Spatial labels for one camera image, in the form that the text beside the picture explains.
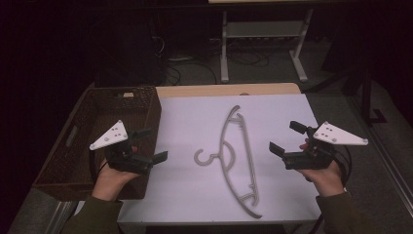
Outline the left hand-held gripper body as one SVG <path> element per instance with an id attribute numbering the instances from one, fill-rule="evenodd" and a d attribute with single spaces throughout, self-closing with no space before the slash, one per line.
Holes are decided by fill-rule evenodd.
<path id="1" fill-rule="evenodd" d="M 118 120 L 102 136 L 90 144 L 90 151 L 106 149 L 104 157 L 111 169 L 138 175 L 147 175 L 153 167 L 152 159 L 140 156 L 132 149 L 135 140 L 129 140 L 122 120 Z"/>

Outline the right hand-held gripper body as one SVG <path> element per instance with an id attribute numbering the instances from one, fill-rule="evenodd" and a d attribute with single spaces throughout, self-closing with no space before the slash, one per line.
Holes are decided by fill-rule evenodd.
<path id="1" fill-rule="evenodd" d="M 351 134 L 328 122 L 314 128 L 308 145 L 301 152 L 284 152 L 282 159 L 287 170 L 326 169 L 335 158 L 335 145 L 367 145 L 368 139 Z"/>

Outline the brown wicker basket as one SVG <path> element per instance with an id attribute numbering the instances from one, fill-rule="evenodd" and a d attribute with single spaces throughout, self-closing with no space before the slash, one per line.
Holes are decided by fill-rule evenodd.
<path id="1" fill-rule="evenodd" d="M 33 186 L 59 201 L 82 201 L 92 194 L 90 165 L 99 167 L 109 150 L 102 144 L 135 139 L 137 154 L 155 155 L 162 107 L 154 87 L 94 88 L 86 90 L 66 121 Z"/>

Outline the grey plastic clothes hanger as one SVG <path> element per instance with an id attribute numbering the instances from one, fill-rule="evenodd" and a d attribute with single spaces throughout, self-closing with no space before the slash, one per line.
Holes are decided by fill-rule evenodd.
<path id="1" fill-rule="evenodd" d="M 217 151 L 206 156 L 199 149 L 194 154 L 194 161 L 202 167 L 218 162 L 234 199 L 249 216 L 259 219 L 262 215 L 255 210 L 260 199 L 258 183 L 246 121 L 240 109 L 235 105 L 229 111 L 221 129 Z"/>

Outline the person's left hand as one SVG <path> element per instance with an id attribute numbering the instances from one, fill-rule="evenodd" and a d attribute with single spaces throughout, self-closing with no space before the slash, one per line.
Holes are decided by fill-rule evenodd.
<path id="1" fill-rule="evenodd" d="M 137 177 L 138 174 L 111 169 L 107 164 L 107 160 L 103 159 L 92 196 L 102 201 L 114 202 L 124 186 Z"/>

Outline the person's right hand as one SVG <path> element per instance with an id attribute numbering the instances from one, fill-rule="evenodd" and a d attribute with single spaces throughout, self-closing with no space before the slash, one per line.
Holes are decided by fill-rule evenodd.
<path id="1" fill-rule="evenodd" d="M 340 168 L 334 161 L 326 169 L 299 170 L 299 173 L 314 184 L 320 197 L 335 196 L 345 192 Z"/>

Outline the white sheet on table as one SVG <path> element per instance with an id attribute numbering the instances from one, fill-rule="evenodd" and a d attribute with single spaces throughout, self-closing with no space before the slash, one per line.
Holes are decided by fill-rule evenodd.
<path id="1" fill-rule="evenodd" d="M 166 97 L 144 199 L 124 203 L 123 223 L 281 223 L 315 220 L 317 191 L 269 150 L 296 152 L 291 121 L 317 121 L 303 95 Z"/>

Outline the black metal stand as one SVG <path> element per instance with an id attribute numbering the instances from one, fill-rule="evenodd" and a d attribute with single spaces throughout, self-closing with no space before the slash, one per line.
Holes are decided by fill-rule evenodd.
<path id="1" fill-rule="evenodd" d="M 368 125 L 386 123 L 387 120 L 379 109 L 371 108 L 372 78 L 366 65 L 352 65 L 341 72 L 311 88 L 303 90 L 304 94 L 317 93 L 332 84 L 346 78 L 347 81 L 341 88 L 341 93 L 346 97 L 353 97 L 358 90 L 361 90 L 360 115 L 362 120 Z"/>

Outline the white metal desk frame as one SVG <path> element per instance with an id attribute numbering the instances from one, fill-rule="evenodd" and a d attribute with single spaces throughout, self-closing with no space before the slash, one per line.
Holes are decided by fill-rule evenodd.
<path id="1" fill-rule="evenodd" d="M 306 83 L 309 78 L 300 60 L 301 51 L 313 17 L 314 10 L 308 9 L 305 17 L 296 20 L 270 21 L 233 21 L 229 20 L 228 12 L 222 13 L 221 23 L 221 53 L 220 53 L 220 81 L 228 83 L 228 41 L 251 42 L 254 48 L 258 42 L 267 44 L 275 41 L 279 46 L 287 41 L 294 41 L 295 45 L 288 51 L 290 60 L 300 82 Z"/>

